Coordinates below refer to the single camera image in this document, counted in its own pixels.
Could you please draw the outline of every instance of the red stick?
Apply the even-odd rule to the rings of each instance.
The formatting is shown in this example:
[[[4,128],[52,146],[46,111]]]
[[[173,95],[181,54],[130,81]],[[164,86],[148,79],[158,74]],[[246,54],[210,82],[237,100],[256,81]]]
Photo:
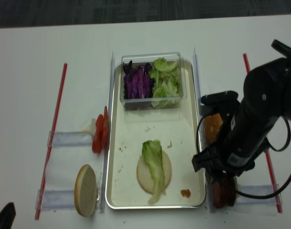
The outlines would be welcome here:
[[[60,104],[61,104],[61,98],[62,98],[64,83],[65,83],[66,71],[67,71],[67,64],[65,63],[64,64],[64,68],[63,68],[63,74],[62,74],[60,89],[59,89],[59,96],[58,96],[58,100],[56,102],[56,107],[55,107],[55,112],[54,112],[54,118],[53,118],[53,123],[52,123],[52,128],[51,128],[50,141],[53,140],[53,133],[55,132],[56,122],[58,120]],[[40,218],[40,213],[41,213],[40,206],[42,205],[42,195],[43,195],[43,192],[44,192],[44,189],[45,189],[45,182],[46,182],[45,181],[46,167],[47,167],[48,160],[49,160],[49,157],[50,157],[51,149],[52,149],[51,147],[48,147],[48,149],[47,149],[46,161],[45,161],[45,165],[44,165],[44,171],[43,171],[43,174],[42,174],[42,184],[41,184],[41,189],[40,189],[41,193],[40,193],[40,200],[39,200],[39,204],[38,204],[39,209],[36,209],[35,220],[38,220]]]
[[[249,68],[249,61],[247,59],[246,53],[243,54],[243,59],[244,59],[244,62],[245,62],[246,72],[248,74],[250,72],[250,68]],[[271,181],[271,184],[273,186],[273,190],[275,192],[275,191],[277,191],[277,188],[276,188],[277,182],[276,182],[276,177],[275,177],[274,170],[273,170],[273,164],[271,163],[270,152],[269,151],[265,152],[265,157],[266,157],[266,161],[267,161],[268,167],[269,167],[270,181]],[[282,206],[281,206],[281,200],[280,200],[279,195],[275,196],[275,199],[276,199],[277,212],[278,213],[282,213]]]

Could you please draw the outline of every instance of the gray carpet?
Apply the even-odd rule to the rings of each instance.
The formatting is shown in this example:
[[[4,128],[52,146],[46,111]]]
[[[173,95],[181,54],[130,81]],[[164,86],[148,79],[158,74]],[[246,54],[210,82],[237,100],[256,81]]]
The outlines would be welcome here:
[[[0,0],[0,27],[291,14],[291,0]]]

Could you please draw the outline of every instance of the table surface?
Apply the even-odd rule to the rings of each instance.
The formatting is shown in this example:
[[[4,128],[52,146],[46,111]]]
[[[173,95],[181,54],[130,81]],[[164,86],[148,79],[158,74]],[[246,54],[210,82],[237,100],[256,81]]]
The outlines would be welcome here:
[[[291,47],[291,15],[0,30],[0,211],[14,202],[13,228],[291,228],[291,184],[282,193],[283,214],[273,217],[209,214],[205,202],[198,209],[154,211],[106,206],[104,214],[89,219],[58,210],[42,212],[40,220],[34,220],[64,62],[69,97],[81,96],[80,82],[92,80],[87,94],[97,117],[107,103],[112,52],[116,63],[123,55],[164,52],[180,52],[192,61],[195,48],[201,94],[235,90],[241,99],[246,76],[242,54],[248,54],[251,68],[276,59],[281,55],[270,47],[273,39]],[[63,113],[72,110],[70,103],[64,104]],[[278,147],[285,134],[278,122],[269,139]],[[291,172],[291,144],[282,153],[271,152],[271,157],[277,182],[283,184]],[[253,184],[263,182],[258,178],[262,171],[269,183],[263,156],[249,172]]]

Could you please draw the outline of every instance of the clear plastic box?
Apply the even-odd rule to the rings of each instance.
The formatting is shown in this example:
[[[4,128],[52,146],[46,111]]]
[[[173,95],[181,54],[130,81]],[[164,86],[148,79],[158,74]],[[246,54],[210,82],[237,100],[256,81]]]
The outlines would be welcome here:
[[[150,63],[151,66],[153,67],[153,62],[158,58],[165,58],[168,63],[177,61],[176,71],[179,75],[180,84],[178,90],[179,96],[161,98],[125,99],[125,82],[124,82],[125,72],[122,68],[120,100],[125,110],[161,109],[179,107],[181,99],[187,96],[185,84],[185,71],[183,69],[183,58],[178,52],[123,56],[121,64],[123,66],[124,64],[129,64],[129,62],[132,61],[132,68],[138,68],[138,66],[145,65],[146,63]]]

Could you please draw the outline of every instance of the bread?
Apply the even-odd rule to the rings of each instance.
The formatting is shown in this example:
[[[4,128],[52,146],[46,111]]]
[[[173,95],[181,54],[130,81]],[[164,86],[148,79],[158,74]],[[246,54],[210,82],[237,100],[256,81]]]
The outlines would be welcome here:
[[[205,118],[205,134],[208,144],[212,144],[216,141],[222,124],[223,120],[220,114],[210,115]]]
[[[97,202],[97,182],[94,170],[84,165],[77,176],[74,186],[74,205],[84,217],[91,216]]]
[[[165,176],[165,187],[167,187],[171,180],[172,170],[170,158],[168,154],[165,153],[165,151],[162,151],[162,159]],[[140,157],[137,165],[137,179],[144,191],[153,194],[154,182],[151,177],[150,169],[142,156]]]

